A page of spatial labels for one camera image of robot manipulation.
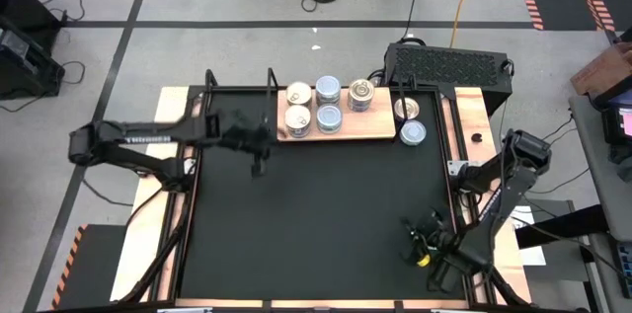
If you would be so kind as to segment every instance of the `gray floor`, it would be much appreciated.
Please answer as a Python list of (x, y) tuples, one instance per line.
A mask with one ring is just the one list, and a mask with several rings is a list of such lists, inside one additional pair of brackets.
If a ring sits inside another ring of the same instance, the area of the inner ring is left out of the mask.
[[(86, 21), (124, 21), (133, 0), (84, 0)], [(405, 20), (410, 0), (339, 0), (313, 14), (300, 0), (143, 0), (141, 21), (298, 21)], [(414, 20), (450, 21), (458, 0), (417, 0)], [(76, 0), (51, 7), (79, 10)], [(528, 22), (523, 0), (466, 0), (462, 21)], [(344, 81), (365, 77), (380, 67), (386, 45), (402, 29), (135, 29), (126, 49), (106, 117), (152, 119), (163, 86), (201, 84), (212, 68), (221, 84), (263, 85), (268, 67), (280, 83), (313, 82), (323, 74)], [(451, 30), (410, 31), (428, 44), (448, 46)], [(40, 263), (73, 167), (66, 160), (67, 133), (90, 120), (121, 36), (120, 29), (66, 29), (54, 49), (58, 61), (80, 60), (86, 80), (65, 85), (58, 98), (41, 100), (18, 114), (0, 112), (0, 302), (3, 311), (22, 310)], [(544, 135), (568, 119), (569, 78), (607, 47), (599, 32), (465, 30), (455, 47), (506, 52), (515, 61), (514, 93), (507, 104), (503, 131), (521, 128)], [(77, 69), (68, 77), (78, 76)], [(14, 106), (14, 103), (3, 103)], [(498, 112), (492, 128), (498, 133)], [(548, 190), (583, 171), (586, 160), (575, 132), (553, 146), (551, 171), (538, 189)], [(86, 178), (103, 193), (132, 202), (137, 179), (129, 172), (101, 166)], [(590, 176), (547, 196), (572, 199), (576, 207), (596, 203)], [(57, 252), (39, 308), (49, 306), (77, 226), (124, 223), (129, 210), (104, 203), (81, 188)], [(575, 308), (567, 286), (532, 282), (534, 300), (544, 306)], [(564, 294), (552, 295), (552, 289)]]

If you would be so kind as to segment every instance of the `black table surface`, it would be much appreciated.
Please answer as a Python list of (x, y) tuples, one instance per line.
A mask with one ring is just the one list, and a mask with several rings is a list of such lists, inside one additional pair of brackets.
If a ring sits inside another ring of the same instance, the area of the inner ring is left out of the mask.
[(616, 174), (616, 164), (608, 160), (601, 114), (586, 97), (572, 97), (569, 103), (610, 234), (618, 241), (632, 242), (632, 184), (623, 182)]
[[(400, 257), (410, 250), (401, 217), (416, 221), (434, 209), (450, 215), (436, 100), (414, 98), (428, 130), (418, 147), (399, 140), (283, 143), (259, 179), (251, 179), (252, 156), (204, 150), (180, 296), (464, 299), (460, 283), (451, 293), (427, 290), (429, 270)], [(263, 104), (261, 94), (247, 93), (218, 93), (212, 101), (238, 114), (225, 117), (226, 126), (229, 118), (257, 124)]]

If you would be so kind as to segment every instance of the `black metal frame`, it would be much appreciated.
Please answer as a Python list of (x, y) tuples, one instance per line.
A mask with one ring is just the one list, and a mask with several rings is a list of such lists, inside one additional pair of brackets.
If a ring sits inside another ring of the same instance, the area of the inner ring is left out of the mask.
[[(214, 93), (261, 93), (261, 92), (266, 92), (267, 93), (267, 109), (270, 109), (272, 105), (270, 105), (270, 100), (272, 97), (272, 85), (271, 85), (271, 80), (274, 81), (274, 86), (275, 86), (275, 92), (279, 91), (279, 90), (284, 90), (285, 87), (284, 86), (279, 86), (276, 80), (276, 77), (274, 75), (274, 73), (272, 72), (271, 69), (269, 69), (269, 74), (268, 74), (268, 86), (218, 86), (216, 83), (212, 84), (212, 87), (210, 89), (205, 88), (204, 86), (191, 86), (189, 88), (189, 95), (188, 95), (188, 101), (187, 101), (187, 106), (186, 106), (186, 110), (187, 110), (187, 114), (191, 113), (191, 110), (193, 109), (193, 101), (195, 98), (195, 95), (198, 95), (204, 91), (209, 92), (210, 94), (208, 95), (209, 97), (209, 102), (207, 103), (207, 108), (209, 109), (211, 104), (212, 104), (212, 100), (213, 100), (213, 94)], [(445, 117), (443, 115), (442, 112), (442, 106), (441, 106), (441, 94), (438, 90), (438, 87), (435, 86), (415, 86), (414, 88), (411, 87), (391, 87), (390, 88), (390, 92), (391, 94), (393, 93), (398, 93), (400, 96), (402, 96), (402, 94), (406, 95), (409, 93), (431, 93), (432, 96), (434, 97), (434, 116), (436, 119), (436, 125), (437, 128), (439, 130), (439, 142), (440, 142), (440, 148), (441, 148), (441, 162), (442, 162), (442, 167), (443, 167), (443, 171), (445, 173), (445, 177), (446, 180), (448, 181), (448, 169), (447, 169), (447, 160), (451, 158), (451, 153), (450, 153), (450, 147), (449, 147), (449, 143), (448, 143), (448, 137), (447, 137), (447, 128), (446, 128), (446, 123), (445, 123)], [(465, 149), (465, 145), (464, 145), (464, 140), (463, 140), (463, 134), (461, 131), (461, 127), (460, 127), (460, 122), (458, 121), (458, 117), (454, 117), (453, 116), (453, 120), (452, 120), (455, 124), (458, 123), (458, 126), (455, 127), (455, 132), (456, 132), (456, 138), (457, 138), (457, 146), (459, 148), (459, 155), (461, 157), (466, 157), (466, 153), (464, 152)], [(393, 138), (393, 141), (395, 141), (397, 139), (397, 136), (399, 134), (399, 130), (401, 130), (401, 125), (400, 128), (398, 129), (398, 131), (395, 134), (395, 137)], [(201, 168), (201, 154), (199, 154), (199, 156), (197, 157), (197, 169), (199, 171), (199, 169)], [(447, 188), (448, 188), (448, 196), (452, 196), (452, 194), (449, 192), (449, 184), (447, 184)], [(175, 201), (175, 197), (172, 196), (170, 198), (170, 201)], [(457, 200), (451, 200), (451, 209), (453, 212), (460, 212), (461, 207), (460, 207), (460, 202)], [(188, 208), (189, 213), (188, 216), (190, 217), (190, 221), (189, 221), (189, 225), (186, 228), (186, 235), (185, 235), (185, 240), (182, 240), (178, 246), (176, 246), (176, 261), (174, 262), (174, 269), (172, 271), (172, 277), (170, 280), (170, 287), (169, 287), (169, 297), (168, 299), (175, 299), (175, 298), (180, 298), (179, 294), (180, 294), (180, 288), (181, 288), (181, 284), (182, 284), (182, 274), (183, 274), (183, 268), (184, 268), (184, 264), (186, 261), (186, 256), (187, 256), (187, 243), (188, 240), (187, 238), (189, 237), (191, 231), (193, 230), (193, 228), (191, 227), (191, 223), (193, 222), (193, 217), (194, 217), (194, 205), (189, 206)], [(168, 216), (168, 220), (166, 220), (165, 222), (163, 222), (163, 231), (166, 230), (166, 228), (170, 228), (171, 227), (171, 217), (172, 215)], [(458, 225), (459, 223), (456, 223), (457, 226), (456, 227), (452, 227), (452, 229), (454, 230), (454, 232), (456, 232), (457, 230), (461, 229)], [(473, 287), (473, 283), (471, 282), (472, 277), (468, 277), (467, 279), (465, 279), (465, 284), (464, 284), (464, 292), (465, 292), (465, 300), (468, 302), (474, 302), (473, 299), (475, 299), (475, 292), (473, 291), (472, 287)], [(256, 311), (257, 309), (243, 309), (243, 308), (229, 308), (229, 307), (220, 307), (220, 308), (215, 308), (213, 309), (213, 311), (226, 311), (226, 312), (240, 312), (240, 311), (249, 311), (249, 312), (253, 312)], [(364, 308), (358, 308), (358, 309), (345, 309), (345, 310), (341, 310), (341, 309), (336, 309), (336, 311), (349, 311), (349, 312), (357, 312), (357, 311), (366, 311), (367, 309)], [(380, 312), (380, 311), (384, 311), (384, 312), (392, 312), (392, 309), (386, 309), (386, 310), (382, 310), (382, 309), (369, 309), (371, 312)], [(282, 309), (283, 312), (304, 312), (304, 309)], [(429, 312), (430, 310), (412, 310), (412, 309), (406, 309), (407, 312)]]

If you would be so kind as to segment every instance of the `metal can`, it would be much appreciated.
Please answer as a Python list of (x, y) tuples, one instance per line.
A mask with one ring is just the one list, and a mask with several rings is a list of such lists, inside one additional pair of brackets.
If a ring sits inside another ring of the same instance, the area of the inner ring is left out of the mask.
[[(406, 101), (406, 113), (408, 114), (408, 119), (417, 117), (419, 115), (419, 104), (417, 101), (408, 97), (404, 98), (404, 101)], [(395, 112), (395, 118), (397, 118), (397, 120), (404, 120), (404, 105), (402, 99), (395, 102), (393, 111)]]
[(309, 108), (312, 102), (312, 88), (304, 82), (294, 82), (285, 90), (287, 103), (290, 106), (305, 106)]
[(316, 120), (321, 132), (333, 134), (343, 126), (343, 112), (334, 105), (325, 105), (316, 112)]
[(402, 142), (409, 146), (417, 146), (426, 139), (426, 127), (416, 120), (406, 120), (399, 133)]
[(323, 76), (316, 81), (316, 104), (337, 105), (340, 100), (340, 81), (334, 76)]
[(285, 127), (289, 135), (301, 138), (309, 134), (309, 123), (312, 115), (304, 106), (290, 106), (285, 111)]
[(370, 81), (359, 79), (349, 85), (348, 106), (354, 112), (368, 110), (375, 93), (375, 87)]

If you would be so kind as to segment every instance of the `wooden board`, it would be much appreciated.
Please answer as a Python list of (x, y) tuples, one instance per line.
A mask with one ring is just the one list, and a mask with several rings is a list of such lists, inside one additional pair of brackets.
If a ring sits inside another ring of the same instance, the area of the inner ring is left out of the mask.
[[(185, 112), (189, 87), (165, 87), (160, 92), (155, 121), (175, 121)], [(178, 144), (150, 144), (147, 155), (165, 159), (176, 156)], [(146, 199), (160, 189), (160, 183), (153, 176), (140, 179), (134, 200), (136, 209)], [(158, 251), (162, 223), (165, 219), (168, 193), (163, 192), (136, 214), (129, 224), (120, 252), (117, 275), (110, 300), (118, 300), (128, 294), (145, 273)]]
[[(469, 160), (487, 161), (496, 156), (497, 151), (494, 145), (494, 137), (490, 123), (487, 118), (487, 110), (483, 102), (483, 94), (479, 88), (456, 88), (456, 105), (463, 129), (463, 139)], [(482, 142), (471, 140), (474, 133), (480, 133)], [(491, 197), (491, 192), (483, 195), (479, 204), (482, 210)], [(501, 273), (507, 283), (513, 288), (520, 298), (527, 302), (531, 301), (531, 294), (522, 266), (522, 256), (520, 255), (517, 240), (515, 238), (512, 221), (505, 222), (496, 235), (496, 250), (494, 251), (494, 262), (496, 268)], [(504, 302), (503, 297), (497, 292), (496, 299)]]
[(334, 134), (324, 134), (316, 124), (316, 91), (312, 90), (312, 120), (307, 136), (294, 138), (285, 130), (285, 111), (289, 108), (285, 90), (278, 91), (276, 101), (276, 133), (278, 141), (323, 141), (352, 139), (390, 139), (395, 136), (395, 121), (391, 94), (387, 87), (376, 87), (370, 107), (364, 112), (352, 112), (347, 106), (348, 89), (341, 90), (340, 109), (343, 126)]

